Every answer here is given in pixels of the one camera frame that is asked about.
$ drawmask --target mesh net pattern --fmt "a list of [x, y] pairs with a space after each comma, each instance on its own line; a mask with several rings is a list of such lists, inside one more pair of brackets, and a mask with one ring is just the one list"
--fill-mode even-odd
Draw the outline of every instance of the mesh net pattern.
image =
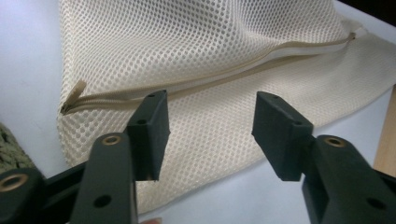
[[[331, 0], [62, 0], [61, 23], [61, 106], [79, 79], [88, 83], [83, 94], [149, 87], [233, 71], [285, 43], [327, 44], [349, 35]], [[341, 51], [259, 67], [251, 76], [171, 101], [172, 134], [161, 181], [138, 183], [139, 212], [263, 158], [250, 135], [256, 91], [281, 95], [322, 125], [374, 100], [394, 83], [389, 71], [394, 74], [395, 55], [381, 54], [392, 48], [369, 35]], [[358, 55], [368, 55], [373, 66], [357, 70], [365, 63]], [[378, 71], [382, 78], [373, 78]], [[94, 139], [121, 132], [133, 112], [94, 109], [60, 115], [68, 163], [87, 160]]]

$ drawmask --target screw hole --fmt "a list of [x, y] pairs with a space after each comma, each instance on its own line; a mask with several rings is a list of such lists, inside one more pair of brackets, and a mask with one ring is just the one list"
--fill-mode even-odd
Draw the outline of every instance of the screw hole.
[[21, 181], [21, 178], [15, 176], [13, 178], [10, 178], [10, 179], [6, 180], [3, 183], [2, 187], [8, 188], [9, 186], [15, 185], [15, 184], [17, 184], [20, 181]]
[[367, 203], [370, 204], [372, 207], [379, 209], [379, 210], [386, 210], [387, 206], [375, 198], [368, 198], [366, 199]]
[[102, 195], [97, 199], [95, 199], [93, 205], [97, 208], [102, 208], [110, 204], [110, 202], [111, 202], [111, 197], [109, 195]]
[[346, 145], [343, 140], [334, 137], [328, 137], [324, 141], [332, 147], [344, 147]]
[[146, 124], [147, 121], [145, 119], [140, 119], [137, 121], [137, 124]]
[[119, 136], [111, 135], [103, 139], [102, 144], [106, 146], [112, 146], [112, 145], [116, 145], [120, 140], [121, 138]]

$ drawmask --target black plastic bracket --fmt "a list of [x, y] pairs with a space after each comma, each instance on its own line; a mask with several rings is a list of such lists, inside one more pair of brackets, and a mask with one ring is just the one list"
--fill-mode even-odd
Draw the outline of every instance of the black plastic bracket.
[[48, 180], [35, 169], [0, 175], [0, 223], [137, 223], [136, 180], [158, 180], [169, 138], [166, 91], [148, 95], [124, 133], [92, 146], [87, 162]]
[[253, 132], [277, 176], [298, 181], [311, 223], [395, 223], [395, 181], [379, 175], [347, 140], [315, 139], [313, 125], [280, 97], [258, 92]]

